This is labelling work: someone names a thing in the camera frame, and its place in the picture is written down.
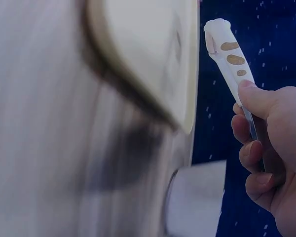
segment blurred object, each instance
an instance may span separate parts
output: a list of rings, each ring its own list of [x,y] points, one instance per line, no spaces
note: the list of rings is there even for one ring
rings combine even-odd
[[[87,15],[107,63],[189,134],[198,79],[197,2],[89,0]]]
[[[168,191],[166,231],[172,237],[215,237],[226,161],[179,169]]]
[[[89,43],[82,0],[0,0],[0,237],[159,237],[193,132]]]

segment hand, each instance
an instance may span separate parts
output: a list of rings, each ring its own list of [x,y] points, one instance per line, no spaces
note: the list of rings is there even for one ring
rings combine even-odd
[[[246,181],[247,194],[272,213],[283,236],[296,237],[296,87],[266,91],[244,80],[239,84],[238,93],[245,108],[267,121],[270,141],[286,168],[286,180],[281,187],[275,187],[272,174],[259,172],[262,145],[250,140],[249,124],[242,109],[235,104],[236,115],[231,126],[235,138],[243,144],[239,159],[252,173]]]

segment finger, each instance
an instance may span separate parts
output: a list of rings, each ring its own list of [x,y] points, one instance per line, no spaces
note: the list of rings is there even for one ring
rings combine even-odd
[[[275,192],[274,176],[270,173],[249,175],[246,181],[246,192],[256,204],[270,211]]]
[[[262,144],[253,141],[244,145],[239,151],[240,163],[251,173],[260,172],[259,161],[262,159]]]
[[[276,104],[274,91],[262,90],[248,80],[242,80],[239,83],[238,94],[243,106],[264,120]]]
[[[231,127],[234,137],[239,142],[242,144],[250,142],[250,126],[244,115],[235,115],[231,120]]]
[[[239,107],[239,105],[237,103],[235,103],[232,107],[232,110],[235,112],[235,114],[237,115],[245,115],[243,113],[243,110]]]

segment blue background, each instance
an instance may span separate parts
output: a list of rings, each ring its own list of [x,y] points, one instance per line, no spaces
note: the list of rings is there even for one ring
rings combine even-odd
[[[193,163],[227,159],[217,236],[280,236],[272,215],[253,203],[245,192],[249,173],[239,162],[241,144],[234,139],[230,125],[235,101],[215,62],[208,56],[203,26],[215,18],[231,22],[259,87],[275,90],[296,86],[296,0],[204,0],[200,11],[200,71]]]

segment fingernail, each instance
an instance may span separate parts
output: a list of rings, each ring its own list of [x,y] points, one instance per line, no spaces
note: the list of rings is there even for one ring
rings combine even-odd
[[[256,87],[256,85],[249,80],[242,80],[238,86],[240,88]]]
[[[253,142],[250,142],[250,143],[246,146],[246,148],[245,148],[245,152],[244,152],[244,155],[245,155],[246,157],[248,157],[248,156],[250,155],[252,145],[253,145]]]
[[[272,178],[273,174],[263,173],[257,176],[256,181],[260,184],[267,184]]]

